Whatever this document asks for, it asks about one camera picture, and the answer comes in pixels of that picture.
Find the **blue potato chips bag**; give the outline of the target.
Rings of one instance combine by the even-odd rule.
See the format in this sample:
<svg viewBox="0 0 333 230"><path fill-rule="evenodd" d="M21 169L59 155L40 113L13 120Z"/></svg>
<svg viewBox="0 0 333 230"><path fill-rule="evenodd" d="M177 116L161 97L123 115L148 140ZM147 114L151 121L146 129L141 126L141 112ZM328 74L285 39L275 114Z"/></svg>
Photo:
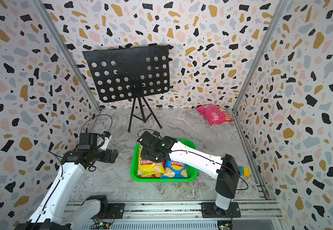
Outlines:
<svg viewBox="0 0 333 230"><path fill-rule="evenodd" d="M169 179L183 179L188 178L187 166L184 163L176 161L166 161L164 164L165 173L161 178Z"/></svg>

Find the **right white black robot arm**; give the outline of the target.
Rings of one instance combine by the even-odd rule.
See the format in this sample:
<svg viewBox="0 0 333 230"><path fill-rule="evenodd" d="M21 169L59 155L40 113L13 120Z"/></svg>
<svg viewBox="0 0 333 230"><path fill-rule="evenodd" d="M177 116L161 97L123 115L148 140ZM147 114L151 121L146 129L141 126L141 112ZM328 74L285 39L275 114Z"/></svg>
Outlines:
<svg viewBox="0 0 333 230"><path fill-rule="evenodd" d="M148 131L144 131L137 142L142 146L141 157L145 160L154 163L160 163L162 160L184 163L215 179L216 209L229 209L241 179L239 167L233 156L209 155L190 148L175 138L165 136L161 139Z"/></svg>

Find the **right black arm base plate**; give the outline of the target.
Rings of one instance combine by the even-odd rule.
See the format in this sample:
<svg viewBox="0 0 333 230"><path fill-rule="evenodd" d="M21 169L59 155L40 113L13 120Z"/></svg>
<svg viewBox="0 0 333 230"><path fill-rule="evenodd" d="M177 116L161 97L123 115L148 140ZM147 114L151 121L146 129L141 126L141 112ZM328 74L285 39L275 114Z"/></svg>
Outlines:
<svg viewBox="0 0 333 230"><path fill-rule="evenodd" d="M203 218L240 218L241 212L238 203L231 202L227 210L218 208L214 202L202 202Z"/></svg>

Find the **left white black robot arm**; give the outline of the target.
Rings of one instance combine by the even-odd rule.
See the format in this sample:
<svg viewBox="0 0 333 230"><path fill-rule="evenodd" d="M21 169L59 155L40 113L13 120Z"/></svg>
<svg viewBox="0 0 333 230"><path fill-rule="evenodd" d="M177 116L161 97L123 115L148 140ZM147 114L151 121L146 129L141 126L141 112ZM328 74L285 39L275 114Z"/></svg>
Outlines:
<svg viewBox="0 0 333 230"><path fill-rule="evenodd" d="M17 230L79 230L91 219L107 217L110 213L107 197L93 195L67 217L64 211L72 191L87 169L95 162L114 163L118 152L108 149L111 141L108 131L102 134L81 133L79 144L64 154L60 170L43 201L26 223Z"/></svg>

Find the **yellow potato chips bag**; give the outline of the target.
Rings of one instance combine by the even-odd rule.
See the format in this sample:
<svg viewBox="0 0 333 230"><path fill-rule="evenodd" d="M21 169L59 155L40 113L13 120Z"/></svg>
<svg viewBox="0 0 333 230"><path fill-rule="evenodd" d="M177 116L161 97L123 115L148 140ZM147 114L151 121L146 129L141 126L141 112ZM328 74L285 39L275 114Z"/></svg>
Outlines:
<svg viewBox="0 0 333 230"><path fill-rule="evenodd" d="M141 157L142 146L138 147L138 169L137 176L144 178L161 178L165 173L163 163L154 163Z"/></svg>

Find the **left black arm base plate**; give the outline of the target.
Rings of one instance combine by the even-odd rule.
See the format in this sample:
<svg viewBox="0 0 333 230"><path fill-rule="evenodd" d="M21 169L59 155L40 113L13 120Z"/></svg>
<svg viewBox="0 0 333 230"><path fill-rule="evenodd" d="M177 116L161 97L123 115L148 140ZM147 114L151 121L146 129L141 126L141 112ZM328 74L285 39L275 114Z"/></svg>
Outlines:
<svg viewBox="0 0 333 230"><path fill-rule="evenodd" d="M100 212L96 215L98 219L123 219L125 203L110 203L101 205Z"/></svg>

